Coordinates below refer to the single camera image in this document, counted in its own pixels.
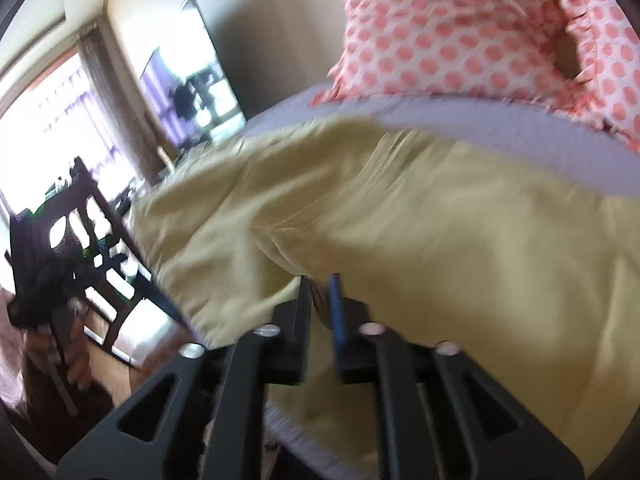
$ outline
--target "brown curtain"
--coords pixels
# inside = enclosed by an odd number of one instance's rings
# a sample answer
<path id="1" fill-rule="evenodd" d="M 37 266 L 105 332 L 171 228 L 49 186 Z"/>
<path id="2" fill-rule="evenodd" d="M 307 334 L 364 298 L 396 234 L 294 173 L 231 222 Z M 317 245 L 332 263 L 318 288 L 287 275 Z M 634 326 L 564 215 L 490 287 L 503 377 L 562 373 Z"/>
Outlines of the brown curtain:
<path id="1" fill-rule="evenodd" d="M 78 52 L 112 124 L 117 148 L 146 181 L 157 183 L 164 168 L 158 147 L 171 158 L 175 149 L 153 120 L 105 17 L 80 31 Z"/>

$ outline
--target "screw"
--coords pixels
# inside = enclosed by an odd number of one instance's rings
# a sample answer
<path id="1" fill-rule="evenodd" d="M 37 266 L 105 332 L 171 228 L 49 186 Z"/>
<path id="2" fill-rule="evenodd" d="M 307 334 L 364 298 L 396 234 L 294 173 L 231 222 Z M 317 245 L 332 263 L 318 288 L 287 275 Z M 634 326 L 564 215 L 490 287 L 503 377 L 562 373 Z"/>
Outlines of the screw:
<path id="1" fill-rule="evenodd" d="M 279 333 L 280 327 L 271 323 L 259 326 L 254 330 L 254 334 L 261 337 L 276 337 Z"/>
<path id="2" fill-rule="evenodd" d="M 444 356 L 452 356 L 460 353 L 460 347 L 453 341 L 441 341 L 436 345 L 436 352 Z"/>
<path id="3" fill-rule="evenodd" d="M 384 333 L 386 330 L 386 326 L 382 323 L 363 323 L 360 325 L 358 331 L 362 335 L 380 335 Z"/>
<path id="4" fill-rule="evenodd" d="M 204 346 L 196 343 L 187 343 L 180 347 L 178 354 L 187 359 L 197 359 L 204 354 Z"/>

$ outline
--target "gray mattress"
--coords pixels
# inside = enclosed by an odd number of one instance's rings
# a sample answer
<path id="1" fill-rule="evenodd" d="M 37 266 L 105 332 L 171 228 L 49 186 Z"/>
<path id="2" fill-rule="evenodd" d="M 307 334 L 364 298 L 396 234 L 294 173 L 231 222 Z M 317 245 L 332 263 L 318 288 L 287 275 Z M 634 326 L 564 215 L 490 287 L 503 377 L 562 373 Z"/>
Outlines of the gray mattress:
<path id="1" fill-rule="evenodd" d="M 321 84 L 252 118 L 245 134 L 333 114 L 374 116 L 389 126 L 413 126 L 549 168 L 600 193 L 640 197 L 640 156 L 614 139 L 537 106 L 453 96 L 369 98 L 308 106 L 327 89 Z M 316 472 L 331 480 L 366 479 L 340 458 L 320 449 L 273 406 L 266 423 L 274 436 Z M 640 412 L 620 443 L 590 480 L 640 478 Z"/>
<path id="2" fill-rule="evenodd" d="M 365 114 L 389 126 L 418 126 L 528 160 L 606 194 L 640 197 L 640 155 L 580 123 L 533 105 L 457 96 L 376 97 L 308 106 L 316 85 L 252 118 L 248 135 L 332 114 Z"/>

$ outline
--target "triangular cutout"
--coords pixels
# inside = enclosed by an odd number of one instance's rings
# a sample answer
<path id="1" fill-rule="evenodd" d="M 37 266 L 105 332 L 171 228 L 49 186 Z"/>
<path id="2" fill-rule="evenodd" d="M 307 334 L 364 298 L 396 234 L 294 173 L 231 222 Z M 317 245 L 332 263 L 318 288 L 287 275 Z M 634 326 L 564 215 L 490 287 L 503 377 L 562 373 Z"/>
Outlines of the triangular cutout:
<path id="1" fill-rule="evenodd" d="M 465 376 L 466 388 L 473 403 L 482 432 L 488 440 L 518 429 L 518 421 L 475 378 Z"/>
<path id="2" fill-rule="evenodd" d="M 165 377 L 120 420 L 118 429 L 145 442 L 152 441 L 174 383 L 174 375 Z"/>

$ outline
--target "pink polka dot pillowcase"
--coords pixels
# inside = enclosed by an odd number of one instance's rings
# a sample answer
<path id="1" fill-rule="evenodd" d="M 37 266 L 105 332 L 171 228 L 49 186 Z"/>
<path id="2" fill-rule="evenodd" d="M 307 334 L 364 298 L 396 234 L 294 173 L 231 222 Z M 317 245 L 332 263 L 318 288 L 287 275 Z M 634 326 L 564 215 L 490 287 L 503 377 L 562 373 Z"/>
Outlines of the pink polka dot pillowcase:
<path id="1" fill-rule="evenodd" d="M 574 116 L 640 152 L 640 40 L 615 0 L 560 0 L 578 44 L 587 97 Z"/>
<path id="2" fill-rule="evenodd" d="M 315 103 L 377 94 L 513 98 L 573 110 L 554 67 L 555 0 L 344 0 L 345 50 Z"/>

